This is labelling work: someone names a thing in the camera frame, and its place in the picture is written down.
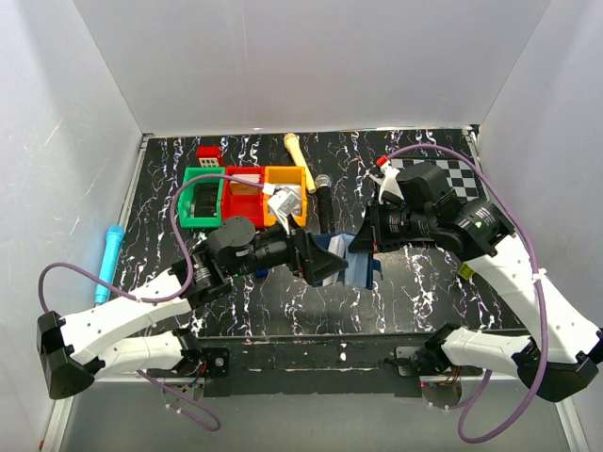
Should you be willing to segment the navy blue card holder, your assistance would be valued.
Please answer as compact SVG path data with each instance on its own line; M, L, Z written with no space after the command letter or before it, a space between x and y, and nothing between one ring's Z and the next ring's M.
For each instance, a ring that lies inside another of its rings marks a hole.
M380 277L383 276L381 262L376 260L372 254L349 251L349 245L354 238L353 234L315 234L314 238L322 248L343 258L348 264L345 270L318 281L314 284L314 287L342 283L344 286L372 290L374 274L378 273Z

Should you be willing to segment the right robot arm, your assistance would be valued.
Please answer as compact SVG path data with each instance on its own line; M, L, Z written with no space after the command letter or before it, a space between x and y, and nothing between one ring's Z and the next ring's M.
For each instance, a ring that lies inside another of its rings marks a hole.
M418 373L472 366L519 378L526 387L545 367L537 395L559 402L586 388L602 361L602 330L587 320L543 271L533 271L526 246L493 203L457 197L443 169L419 163L397 169L387 158L383 179L367 202L353 253L397 251L431 241L481 276L528 330L498 336L447 324L399 365Z

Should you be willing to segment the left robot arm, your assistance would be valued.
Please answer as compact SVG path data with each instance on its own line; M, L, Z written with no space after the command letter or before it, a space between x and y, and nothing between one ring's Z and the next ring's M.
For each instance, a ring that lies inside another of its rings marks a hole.
M185 329L153 336L140 331L228 295L234 277L276 266L287 266L294 276L315 285L348 264L295 223L257 232L249 219L234 217L183 261L125 296L77 314L41 315L37 349L48 395L64 399L103 377L145 369L184 378L227 376L227 349L202 347Z

